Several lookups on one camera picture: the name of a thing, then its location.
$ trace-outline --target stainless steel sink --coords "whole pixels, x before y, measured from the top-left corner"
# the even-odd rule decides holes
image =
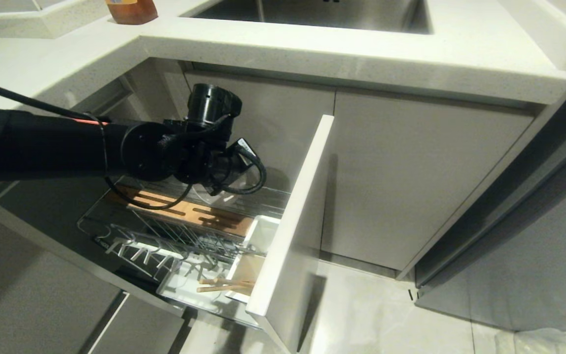
[[[424,0],[223,0],[193,17],[429,33]]]

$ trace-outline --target amber bottle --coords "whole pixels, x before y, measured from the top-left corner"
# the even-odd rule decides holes
[[[153,0],[106,0],[106,4],[121,25],[141,25],[158,17]]]

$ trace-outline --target cabinet door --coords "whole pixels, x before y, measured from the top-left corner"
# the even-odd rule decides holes
[[[246,311],[282,349],[297,352],[315,281],[333,116],[323,115]]]
[[[123,292],[81,354],[167,354],[184,320]]]
[[[403,269],[532,117],[375,92],[337,92],[322,248]]]
[[[243,137],[268,170],[266,186],[291,191],[310,147],[317,118],[333,114],[335,88],[191,71],[191,87],[217,85],[242,99],[242,114],[233,122],[231,141]]]

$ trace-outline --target white countertop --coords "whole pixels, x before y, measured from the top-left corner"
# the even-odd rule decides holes
[[[566,70],[497,0],[427,0],[433,34],[179,17],[218,1],[155,0],[159,18],[140,26],[106,16],[56,39],[0,38],[0,86],[72,107],[157,57],[544,104],[566,90]]]

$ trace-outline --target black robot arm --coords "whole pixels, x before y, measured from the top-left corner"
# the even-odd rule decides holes
[[[243,139],[227,147],[242,101],[222,88],[198,84],[189,96],[188,106],[182,121],[136,125],[111,123],[106,118],[76,112],[67,114],[69,118],[55,118],[0,110],[0,181],[104,177],[110,188],[125,199],[128,197],[110,177],[131,175],[144,181],[160,181],[173,175],[188,184],[187,191],[192,184],[202,184],[211,195],[259,190],[266,173],[256,153]],[[229,186],[252,166],[260,174],[256,185],[246,189]]]

